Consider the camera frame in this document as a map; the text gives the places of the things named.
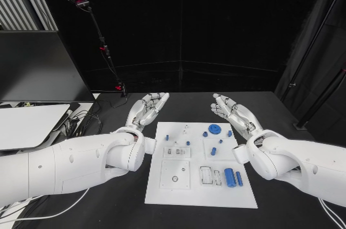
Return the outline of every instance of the blue cylinder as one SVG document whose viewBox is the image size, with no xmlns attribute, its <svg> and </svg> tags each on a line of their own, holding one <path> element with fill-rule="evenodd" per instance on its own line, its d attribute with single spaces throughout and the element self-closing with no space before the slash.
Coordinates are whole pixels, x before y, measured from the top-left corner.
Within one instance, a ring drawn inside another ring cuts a hole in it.
<svg viewBox="0 0 346 229">
<path fill-rule="evenodd" d="M 215 153 L 216 153 L 216 147 L 212 148 L 210 155 L 215 156 Z"/>
<path fill-rule="evenodd" d="M 236 178 L 235 178 L 235 173 L 232 168 L 225 169 L 225 181 L 226 181 L 226 186 L 229 188 L 236 187 Z"/>
<path fill-rule="evenodd" d="M 222 132 L 222 128 L 221 128 L 221 126 L 216 125 L 216 124 L 212 124 L 208 129 L 209 129 L 209 132 L 210 132 L 212 134 L 215 134 L 215 135 Z"/>
<path fill-rule="evenodd" d="M 242 181 L 241 173 L 236 172 L 235 175 L 236 175 L 236 179 L 238 179 L 238 184 L 242 187 L 244 186 L 244 181 Z"/>
</svg>

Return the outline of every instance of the table surface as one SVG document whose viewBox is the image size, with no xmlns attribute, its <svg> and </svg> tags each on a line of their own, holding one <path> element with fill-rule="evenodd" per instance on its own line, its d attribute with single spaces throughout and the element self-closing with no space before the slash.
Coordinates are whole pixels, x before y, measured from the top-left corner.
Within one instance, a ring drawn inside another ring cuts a hole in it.
<svg viewBox="0 0 346 229">
<path fill-rule="evenodd" d="M 307 131 L 294 129 L 293 123 L 297 119 L 272 92 L 221 92 L 221 94 L 252 111 L 264 129 L 275 131 L 288 139 L 314 140 Z M 118 108 L 110 108 L 105 101 L 99 102 L 102 133 L 110 133 L 124 126 L 128 111 L 144 95 L 131 93 L 127 104 Z M 144 128 L 144 136 L 156 137 L 157 122 L 225 123 L 226 120 L 210 111 L 210 104 L 215 103 L 212 95 L 212 92 L 172 93 L 154 122 Z M 125 100 L 118 94 L 101 94 L 98 99 L 110 100 L 112 105 L 120 105 Z M 85 135 L 94 135 L 97 131 L 98 122 L 92 121 Z M 236 132 L 235 138 L 239 144 L 245 143 Z M 92 187 L 66 213 L 50 219 L 25 221 L 16 229 L 336 228 L 317 198 L 303 193 L 287 182 L 265 180 L 249 163 L 245 164 L 245 169 L 258 209 L 144 204 L 150 163 L 151 155 L 146 154 L 138 171 L 130 171 L 127 175 Z M 82 193 L 50 195 L 26 217 L 59 213 L 78 200 Z M 327 205 L 346 221 L 346 208 L 330 203 Z"/>
</svg>

